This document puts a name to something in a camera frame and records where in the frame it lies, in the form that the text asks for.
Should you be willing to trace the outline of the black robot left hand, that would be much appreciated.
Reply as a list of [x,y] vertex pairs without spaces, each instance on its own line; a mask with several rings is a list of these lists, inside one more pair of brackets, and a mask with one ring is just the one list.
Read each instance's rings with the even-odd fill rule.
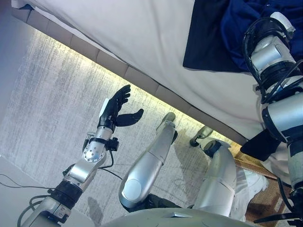
[[144,110],[140,109],[135,113],[119,115],[122,105],[128,102],[130,97],[131,85],[120,88],[111,99],[109,99],[102,115],[99,118],[98,126],[106,127],[115,131],[116,127],[126,127],[136,124],[142,117]]

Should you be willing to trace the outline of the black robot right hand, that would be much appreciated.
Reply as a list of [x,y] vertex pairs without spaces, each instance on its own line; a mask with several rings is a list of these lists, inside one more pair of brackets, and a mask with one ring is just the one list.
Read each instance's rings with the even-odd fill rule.
[[281,12],[274,12],[270,15],[271,18],[278,20],[286,29],[287,35],[290,39],[293,38],[295,27],[291,24],[291,22],[284,16]]

